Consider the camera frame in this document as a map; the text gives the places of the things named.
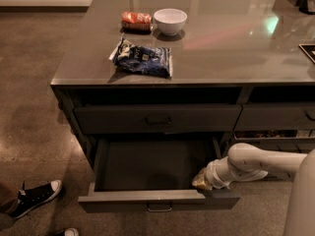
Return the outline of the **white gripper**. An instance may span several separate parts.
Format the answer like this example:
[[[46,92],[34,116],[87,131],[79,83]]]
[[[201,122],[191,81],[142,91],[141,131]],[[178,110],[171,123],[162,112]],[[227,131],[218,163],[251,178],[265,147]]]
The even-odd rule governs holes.
[[[227,188],[229,183],[222,180],[217,172],[218,169],[218,159],[210,162],[207,167],[201,169],[199,173],[193,178],[192,186],[197,189],[206,191],[211,191],[212,189]]]

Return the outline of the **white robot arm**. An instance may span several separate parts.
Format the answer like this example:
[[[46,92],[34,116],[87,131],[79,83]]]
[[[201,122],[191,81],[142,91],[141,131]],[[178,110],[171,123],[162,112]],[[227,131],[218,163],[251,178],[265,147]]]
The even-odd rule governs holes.
[[[282,152],[238,143],[227,156],[203,168],[192,185],[201,190],[222,189],[268,174],[292,182],[283,236],[315,236],[315,150]]]

